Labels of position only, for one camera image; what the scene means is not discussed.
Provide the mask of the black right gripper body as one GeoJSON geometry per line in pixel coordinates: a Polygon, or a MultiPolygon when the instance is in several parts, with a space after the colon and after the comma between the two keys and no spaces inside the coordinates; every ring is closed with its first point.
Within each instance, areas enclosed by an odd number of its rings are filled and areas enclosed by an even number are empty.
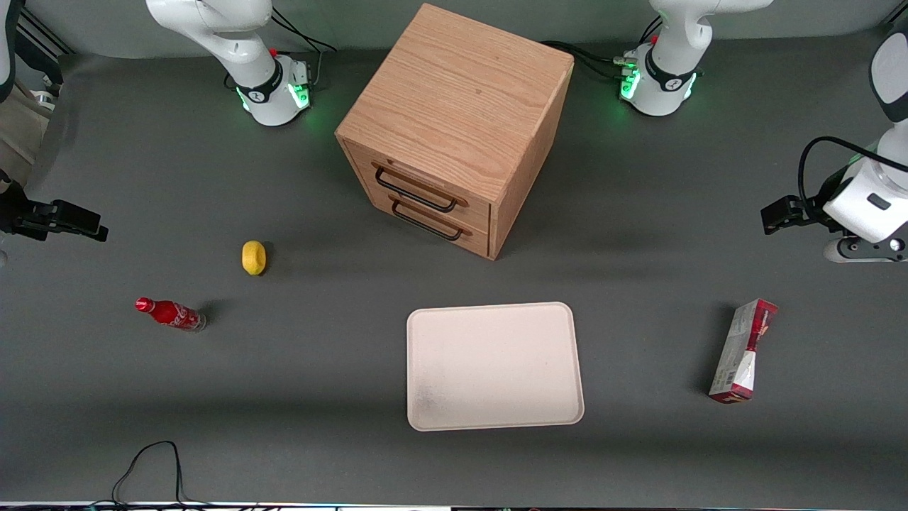
{"type": "Polygon", "coordinates": [[[25,190],[16,181],[2,181],[1,184],[1,230],[6,235],[20,235],[35,241],[48,239],[48,230],[26,226],[29,222],[48,226],[49,217],[56,207],[56,201],[42,203],[27,198],[25,190]]]}

